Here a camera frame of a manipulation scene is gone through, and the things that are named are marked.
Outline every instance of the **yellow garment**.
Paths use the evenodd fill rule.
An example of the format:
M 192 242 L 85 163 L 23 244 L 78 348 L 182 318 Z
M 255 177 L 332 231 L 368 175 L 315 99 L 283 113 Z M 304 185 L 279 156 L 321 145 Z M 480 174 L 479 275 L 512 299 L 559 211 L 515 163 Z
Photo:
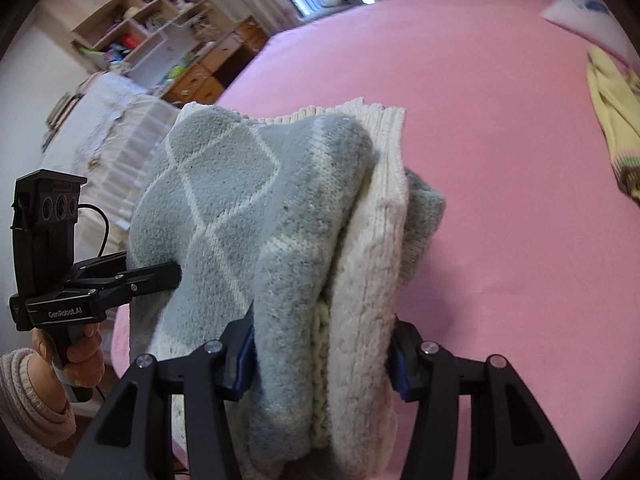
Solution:
M 618 185 L 640 204 L 640 79 L 625 79 L 598 47 L 589 51 L 587 77 Z

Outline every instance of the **pink bed sheet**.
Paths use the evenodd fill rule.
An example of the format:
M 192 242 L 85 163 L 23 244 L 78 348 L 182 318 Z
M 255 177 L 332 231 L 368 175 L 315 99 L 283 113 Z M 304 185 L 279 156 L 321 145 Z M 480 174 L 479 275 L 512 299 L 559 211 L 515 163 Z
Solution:
M 589 44 L 540 17 L 550 3 L 361 7 L 273 38 L 219 104 L 255 117 L 360 96 L 405 107 L 404 161 L 447 210 L 399 315 L 456 355 L 507 356 L 598 480 L 640 420 L 640 210 L 591 107 Z M 415 407 L 398 413 L 393 478 Z

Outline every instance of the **wrist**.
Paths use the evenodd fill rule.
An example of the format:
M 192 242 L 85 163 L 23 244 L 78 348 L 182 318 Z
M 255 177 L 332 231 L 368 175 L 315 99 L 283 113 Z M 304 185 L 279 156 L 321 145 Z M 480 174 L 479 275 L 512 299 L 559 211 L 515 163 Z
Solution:
M 34 353 L 30 355 L 27 362 L 27 374 L 33 390 L 44 405 L 56 413 L 64 413 L 65 391 L 53 367 Z

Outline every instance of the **gray sweater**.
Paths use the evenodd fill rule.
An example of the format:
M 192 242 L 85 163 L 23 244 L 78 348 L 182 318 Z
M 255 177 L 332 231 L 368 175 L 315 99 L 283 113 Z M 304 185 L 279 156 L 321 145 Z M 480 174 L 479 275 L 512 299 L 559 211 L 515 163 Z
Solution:
M 44 446 L 54 446 L 70 437 L 76 431 L 76 420 L 68 403 L 60 414 L 50 410 L 37 396 L 27 374 L 32 353 L 23 348 L 2 356 L 0 416 L 38 476 L 42 480 L 58 480 L 67 459 Z

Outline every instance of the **white pillow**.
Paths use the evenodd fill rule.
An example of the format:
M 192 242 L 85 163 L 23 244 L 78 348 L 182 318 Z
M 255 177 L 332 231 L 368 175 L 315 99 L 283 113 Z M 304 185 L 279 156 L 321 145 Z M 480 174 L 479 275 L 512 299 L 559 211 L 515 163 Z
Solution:
M 600 0 L 556 0 L 542 17 L 591 41 L 640 73 L 640 56 L 624 29 Z

